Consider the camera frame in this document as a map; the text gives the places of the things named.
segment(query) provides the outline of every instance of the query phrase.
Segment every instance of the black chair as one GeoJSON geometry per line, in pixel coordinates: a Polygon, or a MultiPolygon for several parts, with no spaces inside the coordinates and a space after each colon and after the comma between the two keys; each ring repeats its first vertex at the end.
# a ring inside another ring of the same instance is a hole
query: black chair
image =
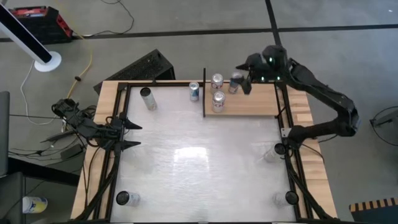
{"type": "Polygon", "coordinates": [[[80,176],[8,157],[9,107],[9,92],[0,92],[0,223],[23,224],[25,177],[77,186],[80,176]]]}

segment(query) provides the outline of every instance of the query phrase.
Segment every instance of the concrete floor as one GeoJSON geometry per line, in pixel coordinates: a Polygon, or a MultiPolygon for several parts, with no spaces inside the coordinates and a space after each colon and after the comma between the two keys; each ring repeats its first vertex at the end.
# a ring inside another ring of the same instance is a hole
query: concrete floor
{"type": "MultiPolygon", "coordinates": [[[[158,32],[226,28],[270,28],[266,4],[262,0],[124,0],[135,17],[130,32],[158,32]]],[[[123,31],[130,18],[118,4],[97,0],[8,0],[7,7],[49,5],[82,34],[111,29],[123,31]]],[[[398,24],[398,3],[393,0],[273,0],[279,27],[348,26],[398,24]]],[[[362,125],[353,138],[335,138],[322,143],[326,171],[339,218],[352,220],[348,205],[398,195],[398,149],[379,140],[368,120],[388,106],[398,105],[398,31],[356,30],[281,33],[289,56],[306,65],[323,82],[354,100],[362,125]]],[[[153,49],[159,49],[174,65],[177,79],[197,79],[201,69],[209,73],[229,73],[249,54],[274,44],[272,33],[225,34],[179,37],[140,37],[125,39],[76,40],[70,44],[49,45],[61,53],[63,63],[50,73],[32,71],[25,84],[29,113],[53,116],[50,105],[66,97],[73,77],[87,65],[89,48],[93,49],[93,66],[84,77],[73,99],[82,107],[95,105],[98,96],[92,86],[153,49]]],[[[0,43],[0,90],[11,92],[11,113],[24,114],[25,105],[19,87],[32,59],[16,44],[0,43]]],[[[335,117],[331,109],[310,97],[314,121],[335,117]]],[[[60,130],[60,122],[35,126],[25,118],[11,118],[10,147],[38,150],[46,148],[39,141],[60,130]]],[[[387,125],[383,136],[394,141],[396,128],[387,125]]],[[[70,139],[57,144],[59,148],[70,139]]],[[[55,166],[72,171],[81,167],[81,159],[55,166]]],[[[51,164],[59,161],[39,162],[51,164]]],[[[63,222],[69,218],[76,188],[52,183],[41,185],[34,195],[50,199],[47,211],[28,220],[42,223],[63,222]]]]}

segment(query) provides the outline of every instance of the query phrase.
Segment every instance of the black box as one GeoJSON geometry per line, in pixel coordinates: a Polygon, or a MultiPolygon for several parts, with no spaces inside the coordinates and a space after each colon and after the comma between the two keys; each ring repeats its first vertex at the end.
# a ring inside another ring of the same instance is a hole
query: black box
{"type": "Polygon", "coordinates": [[[19,7],[10,9],[10,12],[42,44],[72,41],[73,31],[58,10],[52,7],[19,7]]]}
{"type": "MultiPolygon", "coordinates": [[[[153,50],[106,80],[175,80],[173,65],[157,50],[153,50]]],[[[100,94],[102,82],[94,86],[100,94]]]]}

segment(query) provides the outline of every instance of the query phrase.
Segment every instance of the silver can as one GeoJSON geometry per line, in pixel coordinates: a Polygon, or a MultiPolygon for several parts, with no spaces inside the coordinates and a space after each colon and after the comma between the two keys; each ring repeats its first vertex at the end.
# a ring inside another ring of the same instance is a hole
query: silver can
{"type": "Polygon", "coordinates": [[[213,95],[213,111],[216,113],[222,112],[224,109],[225,94],[222,91],[218,91],[213,95]]]}
{"type": "Polygon", "coordinates": [[[127,192],[125,190],[118,193],[116,196],[116,203],[118,205],[138,206],[141,201],[139,194],[127,192]]]}
{"type": "Polygon", "coordinates": [[[148,110],[154,110],[157,107],[154,95],[152,94],[150,88],[144,87],[139,92],[148,110]]]}
{"type": "MultiPolygon", "coordinates": [[[[242,78],[242,77],[243,77],[243,75],[240,74],[239,72],[232,73],[232,78],[242,78]]],[[[238,91],[238,88],[239,88],[239,84],[231,80],[229,83],[228,91],[231,94],[235,94],[238,91]]]]}
{"type": "Polygon", "coordinates": [[[214,74],[211,78],[211,94],[223,91],[224,78],[221,74],[214,74]]]}
{"type": "Polygon", "coordinates": [[[278,143],[272,146],[265,154],[264,159],[267,162],[280,162],[282,156],[286,153],[286,148],[283,144],[278,143]]]}
{"type": "Polygon", "coordinates": [[[299,202],[299,196],[293,191],[278,192],[273,196],[273,199],[278,207],[296,205],[299,202]]]}
{"type": "Polygon", "coordinates": [[[189,83],[189,89],[190,89],[191,101],[198,101],[199,100],[199,83],[197,83],[197,82],[189,83]]]}

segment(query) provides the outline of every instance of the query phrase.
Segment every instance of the yellow cable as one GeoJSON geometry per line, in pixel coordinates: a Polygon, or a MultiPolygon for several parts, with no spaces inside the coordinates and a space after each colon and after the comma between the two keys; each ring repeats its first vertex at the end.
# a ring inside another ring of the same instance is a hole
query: yellow cable
{"type": "MultiPolygon", "coordinates": [[[[63,11],[62,13],[63,13],[63,14],[67,14],[67,13],[66,13],[66,10],[64,10],[64,8],[62,7],[61,2],[60,2],[59,0],[56,0],[56,3],[57,3],[57,5],[58,5],[58,7],[63,11]]],[[[72,20],[71,17],[69,16],[69,14],[68,14],[68,17],[69,17],[70,23],[72,23],[72,25],[75,26],[75,23],[73,22],[73,20],[72,20]]],[[[74,32],[75,34],[77,34],[77,36],[79,36],[80,39],[82,39],[82,40],[84,40],[84,41],[87,41],[82,35],[80,35],[78,32],[76,32],[76,30],[73,29],[73,32],[74,32]]],[[[80,73],[80,75],[78,76],[79,78],[81,78],[81,77],[88,71],[88,69],[91,67],[91,64],[93,63],[93,49],[90,47],[90,44],[89,44],[88,42],[87,42],[87,46],[88,46],[88,48],[89,48],[89,50],[90,50],[90,62],[88,63],[87,67],[80,73]]],[[[76,86],[77,82],[78,82],[77,80],[75,80],[75,81],[73,82],[72,86],[70,87],[70,90],[69,90],[69,93],[68,93],[68,95],[67,95],[67,98],[70,98],[70,97],[71,97],[71,95],[72,95],[72,93],[73,93],[73,90],[75,89],[75,86],[76,86]]]]}
{"type": "MultiPolygon", "coordinates": [[[[82,40],[87,41],[82,35],[78,34],[76,31],[74,31],[75,34],[77,34],[77,36],[79,36],[82,40]]],[[[87,67],[80,73],[80,75],[78,76],[79,78],[81,78],[87,71],[88,69],[91,67],[91,64],[93,63],[93,49],[90,47],[90,45],[87,45],[89,50],[90,50],[90,62],[88,63],[87,67]]],[[[75,80],[72,84],[72,86],[70,87],[69,93],[67,95],[67,98],[70,98],[72,95],[73,90],[75,89],[75,86],[77,84],[77,80],[75,80]]]]}

